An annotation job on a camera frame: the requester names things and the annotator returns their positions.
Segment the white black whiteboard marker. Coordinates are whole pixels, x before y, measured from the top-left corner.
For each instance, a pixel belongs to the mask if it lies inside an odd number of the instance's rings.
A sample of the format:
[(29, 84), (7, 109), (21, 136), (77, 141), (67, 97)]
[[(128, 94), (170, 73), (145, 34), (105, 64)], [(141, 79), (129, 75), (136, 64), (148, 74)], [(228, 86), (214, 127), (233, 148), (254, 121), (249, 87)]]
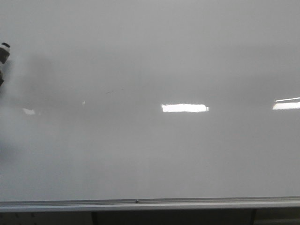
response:
[(9, 56), (10, 56), (10, 45), (5, 42), (2, 42), (0, 44), (0, 86), (4, 82), (2, 68), (7, 62)]

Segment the white whiteboard with aluminium frame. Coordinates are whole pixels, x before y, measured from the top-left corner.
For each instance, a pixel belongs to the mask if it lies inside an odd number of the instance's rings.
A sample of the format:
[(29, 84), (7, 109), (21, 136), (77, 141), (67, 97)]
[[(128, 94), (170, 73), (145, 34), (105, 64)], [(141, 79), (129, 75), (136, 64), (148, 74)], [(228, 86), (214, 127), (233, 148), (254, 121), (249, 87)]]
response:
[(297, 0), (3, 0), (0, 210), (300, 204)]

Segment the dark table frame below board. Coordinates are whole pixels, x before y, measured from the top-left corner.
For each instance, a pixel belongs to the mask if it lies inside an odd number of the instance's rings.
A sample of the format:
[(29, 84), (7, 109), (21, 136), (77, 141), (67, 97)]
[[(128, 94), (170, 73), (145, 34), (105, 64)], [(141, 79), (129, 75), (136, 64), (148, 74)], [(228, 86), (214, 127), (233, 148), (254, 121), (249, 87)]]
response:
[(253, 225), (256, 209), (91, 212), (93, 225)]

